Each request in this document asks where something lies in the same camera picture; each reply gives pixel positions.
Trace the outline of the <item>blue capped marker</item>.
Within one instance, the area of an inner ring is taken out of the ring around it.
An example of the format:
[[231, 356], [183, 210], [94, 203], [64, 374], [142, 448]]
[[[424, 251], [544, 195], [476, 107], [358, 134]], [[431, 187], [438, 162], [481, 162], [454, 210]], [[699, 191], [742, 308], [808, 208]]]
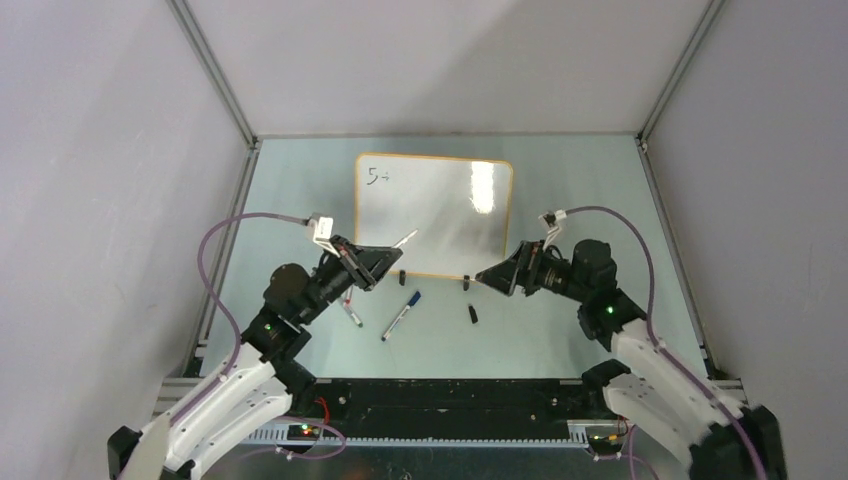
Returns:
[[390, 324], [387, 326], [383, 334], [381, 335], [381, 340], [383, 342], [387, 341], [392, 335], [393, 331], [397, 328], [398, 324], [407, 316], [409, 311], [418, 303], [421, 299], [421, 292], [416, 291], [406, 302], [406, 304], [402, 307], [402, 309], [397, 313], [397, 315], [392, 319]]

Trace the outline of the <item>aluminium frame post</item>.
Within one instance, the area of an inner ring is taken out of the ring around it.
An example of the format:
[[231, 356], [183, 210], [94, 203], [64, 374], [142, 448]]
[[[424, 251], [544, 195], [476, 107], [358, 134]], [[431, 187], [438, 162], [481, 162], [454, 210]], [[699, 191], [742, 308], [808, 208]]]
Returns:
[[694, 62], [696, 55], [701, 50], [703, 43], [718, 21], [726, 4], [726, 0], [709, 0], [703, 9], [636, 135], [638, 145], [644, 151], [647, 150], [650, 137], [656, 130], [662, 115]]
[[249, 149], [253, 149], [258, 142], [257, 134], [250, 125], [236, 92], [217, 59], [190, 2], [186, 0], [167, 0], [166, 4], [172, 11], [188, 45], [194, 52], [202, 70], [234, 123], [244, 144]]

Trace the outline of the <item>black whiteboard marker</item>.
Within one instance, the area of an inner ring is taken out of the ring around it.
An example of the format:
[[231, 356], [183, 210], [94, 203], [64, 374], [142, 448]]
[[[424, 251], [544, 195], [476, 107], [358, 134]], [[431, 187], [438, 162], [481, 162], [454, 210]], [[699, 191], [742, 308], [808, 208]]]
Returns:
[[408, 243], [408, 242], [409, 242], [409, 241], [410, 241], [410, 240], [411, 240], [411, 239], [412, 239], [412, 238], [413, 238], [413, 237], [414, 237], [414, 236], [415, 236], [418, 232], [419, 232], [419, 230], [418, 230], [418, 229], [414, 229], [414, 230], [412, 230], [411, 232], [409, 232], [408, 234], [406, 234], [405, 236], [403, 236], [401, 239], [399, 239], [397, 242], [395, 242], [395, 243], [392, 245], [392, 247], [393, 247], [394, 249], [400, 249], [400, 248], [402, 248], [402, 247], [403, 247], [406, 243]]

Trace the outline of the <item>green capped marker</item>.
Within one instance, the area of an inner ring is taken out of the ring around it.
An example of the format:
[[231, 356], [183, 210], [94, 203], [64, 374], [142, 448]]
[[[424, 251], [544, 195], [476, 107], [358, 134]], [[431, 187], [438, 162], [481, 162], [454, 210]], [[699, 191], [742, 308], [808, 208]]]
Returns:
[[357, 327], [359, 327], [359, 328], [364, 327], [364, 324], [363, 324], [361, 318], [359, 317], [359, 315], [349, 305], [344, 305], [343, 308]]

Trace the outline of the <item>yellow framed whiteboard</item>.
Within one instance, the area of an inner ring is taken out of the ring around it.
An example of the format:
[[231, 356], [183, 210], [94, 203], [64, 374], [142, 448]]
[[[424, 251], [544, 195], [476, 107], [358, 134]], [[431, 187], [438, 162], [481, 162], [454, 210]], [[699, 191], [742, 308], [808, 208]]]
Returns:
[[473, 276], [506, 257], [513, 176], [503, 160], [362, 153], [355, 162], [355, 241], [391, 246], [418, 229], [393, 272]]

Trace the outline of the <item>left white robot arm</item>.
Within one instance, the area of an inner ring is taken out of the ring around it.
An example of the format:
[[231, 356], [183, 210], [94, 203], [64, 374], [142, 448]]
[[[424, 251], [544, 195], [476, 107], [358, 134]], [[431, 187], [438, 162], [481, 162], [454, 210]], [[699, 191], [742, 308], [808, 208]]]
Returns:
[[200, 479], [265, 423], [311, 412], [316, 378], [296, 360], [311, 338], [308, 325], [350, 288], [373, 290], [402, 255], [399, 244], [362, 246], [335, 235], [312, 271], [278, 267], [229, 357], [141, 430], [110, 436], [110, 478]]

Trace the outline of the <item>right aluminium frame post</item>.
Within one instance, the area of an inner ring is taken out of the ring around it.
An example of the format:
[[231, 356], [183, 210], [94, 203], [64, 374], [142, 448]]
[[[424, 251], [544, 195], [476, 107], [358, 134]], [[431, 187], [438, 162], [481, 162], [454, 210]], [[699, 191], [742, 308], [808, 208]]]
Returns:
[[696, 55], [701, 50], [703, 43], [718, 21], [726, 4], [726, 0], [709, 0], [703, 9], [636, 135], [638, 145], [644, 151], [647, 150], [650, 137], [656, 130], [662, 115], [694, 62]]

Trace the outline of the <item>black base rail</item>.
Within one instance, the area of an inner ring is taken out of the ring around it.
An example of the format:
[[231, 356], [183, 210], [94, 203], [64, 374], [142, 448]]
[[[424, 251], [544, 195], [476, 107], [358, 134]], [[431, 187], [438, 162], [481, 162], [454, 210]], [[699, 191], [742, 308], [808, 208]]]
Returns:
[[559, 379], [325, 379], [289, 413], [366, 440], [567, 440], [571, 422], [616, 420], [581, 381]]

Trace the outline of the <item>left aluminium frame post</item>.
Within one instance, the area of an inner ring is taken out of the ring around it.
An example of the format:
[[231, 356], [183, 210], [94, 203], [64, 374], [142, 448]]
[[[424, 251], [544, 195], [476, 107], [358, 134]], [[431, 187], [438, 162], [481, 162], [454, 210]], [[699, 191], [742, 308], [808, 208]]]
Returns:
[[253, 149], [258, 142], [257, 134], [250, 125], [236, 92], [217, 59], [190, 2], [186, 0], [167, 0], [166, 4], [172, 11], [188, 45], [194, 52], [202, 70], [234, 123], [244, 144], [249, 149]]

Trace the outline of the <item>black marker cap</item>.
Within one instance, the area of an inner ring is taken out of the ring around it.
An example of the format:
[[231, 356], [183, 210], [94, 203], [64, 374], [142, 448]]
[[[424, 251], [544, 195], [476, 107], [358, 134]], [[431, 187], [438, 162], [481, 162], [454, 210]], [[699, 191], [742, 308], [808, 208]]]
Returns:
[[468, 305], [468, 312], [469, 312], [469, 317], [470, 317], [471, 323], [477, 324], [479, 322], [479, 317], [478, 317], [476, 309], [474, 308], [473, 305]]

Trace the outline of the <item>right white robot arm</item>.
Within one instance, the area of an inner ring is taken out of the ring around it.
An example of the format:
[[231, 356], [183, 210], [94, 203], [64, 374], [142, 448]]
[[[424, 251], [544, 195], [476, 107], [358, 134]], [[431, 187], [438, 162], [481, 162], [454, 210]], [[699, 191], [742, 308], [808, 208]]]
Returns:
[[785, 479], [779, 423], [694, 374], [658, 337], [648, 315], [616, 282], [611, 248], [582, 240], [571, 259], [543, 242], [520, 244], [506, 260], [475, 275], [506, 296], [538, 290], [578, 302], [584, 335], [611, 359], [587, 370], [581, 392], [596, 418], [624, 417], [671, 453], [691, 479]]

